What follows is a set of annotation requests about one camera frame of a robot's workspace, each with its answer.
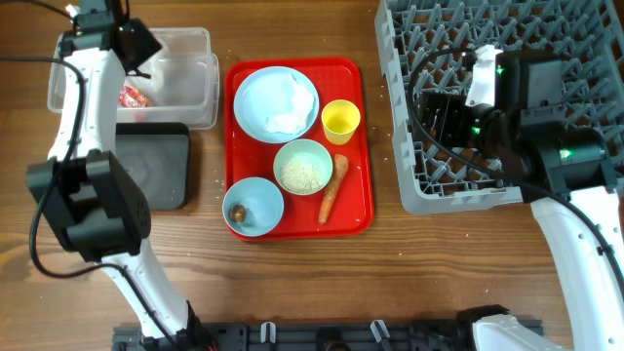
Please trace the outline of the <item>red snack wrapper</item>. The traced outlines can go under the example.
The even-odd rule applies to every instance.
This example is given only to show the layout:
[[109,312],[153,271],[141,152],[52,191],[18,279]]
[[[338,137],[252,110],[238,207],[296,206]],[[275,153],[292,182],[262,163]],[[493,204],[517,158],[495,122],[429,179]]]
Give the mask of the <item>red snack wrapper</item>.
[[152,106],[152,101],[138,88],[125,82],[119,94],[119,105],[124,108],[146,108]]

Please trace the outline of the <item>yellow plastic cup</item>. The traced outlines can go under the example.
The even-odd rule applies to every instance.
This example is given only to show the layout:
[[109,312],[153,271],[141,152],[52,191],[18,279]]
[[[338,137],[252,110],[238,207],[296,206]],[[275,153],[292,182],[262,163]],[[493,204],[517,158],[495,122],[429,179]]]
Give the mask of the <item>yellow plastic cup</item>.
[[361,112],[346,99],[329,102],[322,110],[321,120],[326,139],[335,145],[347,143],[360,125]]

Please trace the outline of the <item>orange carrot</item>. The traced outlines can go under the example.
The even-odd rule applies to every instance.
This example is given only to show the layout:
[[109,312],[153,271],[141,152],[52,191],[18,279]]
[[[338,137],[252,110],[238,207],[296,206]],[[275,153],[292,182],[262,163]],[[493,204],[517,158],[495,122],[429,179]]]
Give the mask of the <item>orange carrot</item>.
[[325,194],[319,212],[319,222],[321,224],[325,224],[329,219],[332,205],[337,196],[340,184],[346,176],[348,168],[349,161],[347,157],[341,154],[335,154],[333,157],[333,173],[331,176],[331,180],[325,187]]

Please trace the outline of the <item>large light blue plate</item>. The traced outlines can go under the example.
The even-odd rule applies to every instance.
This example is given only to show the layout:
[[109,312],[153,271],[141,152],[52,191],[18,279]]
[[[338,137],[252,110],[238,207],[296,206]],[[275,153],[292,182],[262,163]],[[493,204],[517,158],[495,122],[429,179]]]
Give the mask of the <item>large light blue plate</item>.
[[[289,74],[315,94],[315,106],[302,132],[296,135],[267,133],[262,128],[268,117],[288,109]],[[244,79],[234,97],[234,114],[239,126],[248,136],[265,143],[286,143],[302,137],[316,122],[319,109],[320,97],[311,80],[300,71],[285,66],[269,66],[252,73]]]

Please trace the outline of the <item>mint green bowl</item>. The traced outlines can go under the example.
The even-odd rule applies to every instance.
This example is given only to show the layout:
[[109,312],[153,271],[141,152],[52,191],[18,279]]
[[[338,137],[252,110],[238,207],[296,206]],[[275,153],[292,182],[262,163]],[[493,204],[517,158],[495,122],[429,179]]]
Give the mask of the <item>mint green bowl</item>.
[[277,152],[273,173],[278,184],[289,193],[312,195],[329,183],[333,173],[332,156],[317,141],[296,139]]

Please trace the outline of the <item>white rice pile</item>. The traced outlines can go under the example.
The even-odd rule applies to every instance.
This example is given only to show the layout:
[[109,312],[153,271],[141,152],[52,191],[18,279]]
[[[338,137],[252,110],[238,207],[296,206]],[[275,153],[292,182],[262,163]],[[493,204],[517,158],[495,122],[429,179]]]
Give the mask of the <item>white rice pile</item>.
[[281,184],[291,193],[306,195],[321,189],[320,169],[301,156],[294,156],[280,169]]

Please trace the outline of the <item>brown food scrap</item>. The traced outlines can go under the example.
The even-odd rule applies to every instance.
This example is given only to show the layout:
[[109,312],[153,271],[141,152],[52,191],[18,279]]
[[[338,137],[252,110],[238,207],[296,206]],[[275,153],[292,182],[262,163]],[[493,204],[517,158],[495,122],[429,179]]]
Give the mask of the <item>brown food scrap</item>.
[[243,223],[247,217],[247,209],[240,204],[233,205],[229,211],[228,217],[233,222]]

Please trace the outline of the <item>light blue bowl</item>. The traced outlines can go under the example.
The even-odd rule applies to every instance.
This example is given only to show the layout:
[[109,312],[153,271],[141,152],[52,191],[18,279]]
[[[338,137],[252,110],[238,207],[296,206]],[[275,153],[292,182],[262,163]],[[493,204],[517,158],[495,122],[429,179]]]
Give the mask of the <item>light blue bowl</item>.
[[[243,205],[247,217],[243,223],[229,219],[233,205]],[[222,213],[227,226],[244,238],[268,234],[280,223],[285,210],[282,192],[277,185],[263,177],[247,177],[234,183],[225,193]]]

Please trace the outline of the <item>white tissue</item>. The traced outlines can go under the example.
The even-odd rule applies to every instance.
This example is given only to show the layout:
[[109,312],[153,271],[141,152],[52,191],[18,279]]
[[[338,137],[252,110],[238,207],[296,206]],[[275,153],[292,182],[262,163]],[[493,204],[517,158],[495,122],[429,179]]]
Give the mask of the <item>white tissue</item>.
[[305,84],[299,83],[293,74],[288,75],[287,82],[291,89],[286,99],[288,109],[268,117],[262,128],[267,133],[296,135],[302,132],[315,106],[316,96]]

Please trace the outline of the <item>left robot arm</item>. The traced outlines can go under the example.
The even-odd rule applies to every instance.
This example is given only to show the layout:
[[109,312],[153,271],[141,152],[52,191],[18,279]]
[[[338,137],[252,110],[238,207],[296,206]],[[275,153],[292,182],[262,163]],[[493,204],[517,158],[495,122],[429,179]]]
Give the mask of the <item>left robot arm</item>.
[[64,102],[46,162],[27,170],[37,203],[29,234],[33,264],[44,275],[36,234],[46,219],[62,248],[102,270],[140,321],[146,350],[212,350],[215,342],[173,287],[149,241],[147,200],[115,154],[119,95],[128,74],[162,48],[121,1],[82,1],[58,43]]

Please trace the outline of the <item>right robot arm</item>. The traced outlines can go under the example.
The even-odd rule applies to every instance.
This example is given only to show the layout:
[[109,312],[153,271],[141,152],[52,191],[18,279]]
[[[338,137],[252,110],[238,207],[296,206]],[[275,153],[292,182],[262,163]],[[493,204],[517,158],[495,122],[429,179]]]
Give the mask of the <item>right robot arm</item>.
[[555,261],[577,350],[623,346],[623,237],[603,137],[566,122],[561,61],[544,51],[474,53],[468,97],[408,89],[413,124],[440,150],[498,159]]

